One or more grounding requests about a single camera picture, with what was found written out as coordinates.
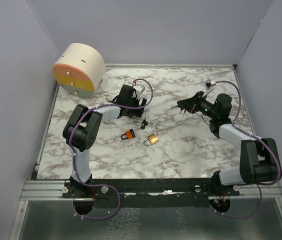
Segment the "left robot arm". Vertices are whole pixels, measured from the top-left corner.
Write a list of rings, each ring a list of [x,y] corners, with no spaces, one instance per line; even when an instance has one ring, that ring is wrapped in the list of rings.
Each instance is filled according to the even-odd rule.
[[[125,84],[108,104],[92,108],[78,104],[74,108],[62,135],[73,153],[71,178],[77,181],[74,191],[78,196],[83,198],[91,193],[91,184],[88,182],[92,176],[90,148],[96,140],[101,123],[121,117],[140,118],[147,105],[147,100],[141,98],[144,90],[145,87],[141,84]]]

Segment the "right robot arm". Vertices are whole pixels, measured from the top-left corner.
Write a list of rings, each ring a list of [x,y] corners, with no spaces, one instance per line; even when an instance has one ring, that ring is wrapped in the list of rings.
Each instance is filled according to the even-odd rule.
[[[224,194],[230,185],[270,185],[282,177],[277,145],[272,138],[260,138],[234,125],[229,118],[232,98],[221,93],[214,103],[206,100],[203,91],[193,97],[177,101],[177,107],[190,114],[200,112],[210,118],[209,128],[217,138],[223,139],[240,150],[240,164],[216,173],[210,183],[211,192]]]

